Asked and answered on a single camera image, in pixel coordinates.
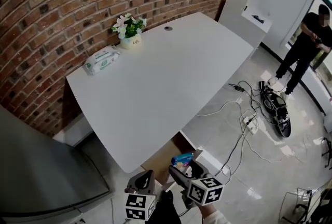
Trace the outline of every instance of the person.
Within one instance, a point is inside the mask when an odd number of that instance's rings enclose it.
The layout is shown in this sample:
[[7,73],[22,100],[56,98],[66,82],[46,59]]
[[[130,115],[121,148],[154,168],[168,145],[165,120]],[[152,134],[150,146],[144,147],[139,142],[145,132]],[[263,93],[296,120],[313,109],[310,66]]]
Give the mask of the person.
[[[198,205],[202,214],[203,224],[230,224],[225,216],[210,204],[206,206]],[[146,224],[181,224],[174,204],[173,193],[171,191],[163,191],[161,199],[157,203],[156,209]]]
[[297,37],[294,45],[281,63],[275,77],[268,80],[269,85],[274,85],[278,79],[286,74],[288,68],[298,61],[293,75],[287,83],[287,89],[281,93],[284,101],[292,93],[302,76],[309,68],[311,61],[323,50],[330,52],[332,47],[332,30],[329,26],[330,12],[325,5],[320,5],[318,15],[308,13],[301,23],[302,33]]

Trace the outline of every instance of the small object on shelf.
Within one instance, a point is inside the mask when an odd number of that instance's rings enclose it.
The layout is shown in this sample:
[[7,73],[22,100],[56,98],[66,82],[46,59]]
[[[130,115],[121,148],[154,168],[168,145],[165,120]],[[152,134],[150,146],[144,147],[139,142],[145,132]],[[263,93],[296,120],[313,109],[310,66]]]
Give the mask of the small object on shelf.
[[85,61],[85,66],[91,74],[95,75],[105,69],[119,57],[120,52],[113,47],[113,45],[106,46],[98,52],[95,52]]
[[132,47],[140,47],[142,44],[142,28],[146,27],[146,19],[139,18],[135,20],[134,17],[128,13],[125,16],[120,16],[117,23],[113,25],[112,31],[119,33],[121,46],[125,49]]
[[176,167],[179,171],[184,172],[189,166],[189,162],[193,158],[193,153],[186,153],[176,157],[171,160],[172,166]]
[[258,20],[260,23],[264,24],[264,20],[260,19],[258,15],[252,15],[254,19]]

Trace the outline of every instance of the black pants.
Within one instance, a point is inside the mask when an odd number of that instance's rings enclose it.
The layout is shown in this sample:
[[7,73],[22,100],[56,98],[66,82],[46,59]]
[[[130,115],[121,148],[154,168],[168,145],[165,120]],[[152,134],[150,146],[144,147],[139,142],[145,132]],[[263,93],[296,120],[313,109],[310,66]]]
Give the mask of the black pants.
[[156,209],[153,212],[146,224],[181,224],[181,220],[177,215],[173,204],[173,195],[171,199],[161,197],[161,201],[157,203]]
[[297,66],[293,72],[293,75],[287,83],[287,89],[285,92],[286,94],[290,94],[294,90],[302,76],[309,68],[310,62],[313,59],[312,55],[308,57],[308,54],[303,50],[303,46],[295,42],[276,72],[276,77],[282,78],[283,75],[286,74],[288,68],[297,62]]

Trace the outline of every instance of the white table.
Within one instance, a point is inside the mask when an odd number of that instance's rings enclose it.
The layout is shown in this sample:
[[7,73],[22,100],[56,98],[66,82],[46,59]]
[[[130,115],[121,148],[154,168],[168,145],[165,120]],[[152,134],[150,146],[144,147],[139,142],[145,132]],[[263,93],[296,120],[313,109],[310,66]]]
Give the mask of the white table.
[[125,172],[181,130],[253,50],[202,13],[151,29],[142,42],[121,50],[95,76],[82,67],[67,76],[96,135]]

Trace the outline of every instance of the hand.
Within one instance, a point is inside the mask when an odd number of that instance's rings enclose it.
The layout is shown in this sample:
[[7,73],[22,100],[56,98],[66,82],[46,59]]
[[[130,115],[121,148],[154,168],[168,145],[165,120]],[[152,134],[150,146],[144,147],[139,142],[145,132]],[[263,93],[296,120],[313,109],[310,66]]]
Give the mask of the hand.
[[313,42],[315,42],[316,39],[317,39],[317,35],[314,34],[313,32],[311,32],[311,34],[310,34],[310,38],[311,38],[311,40],[312,40]]

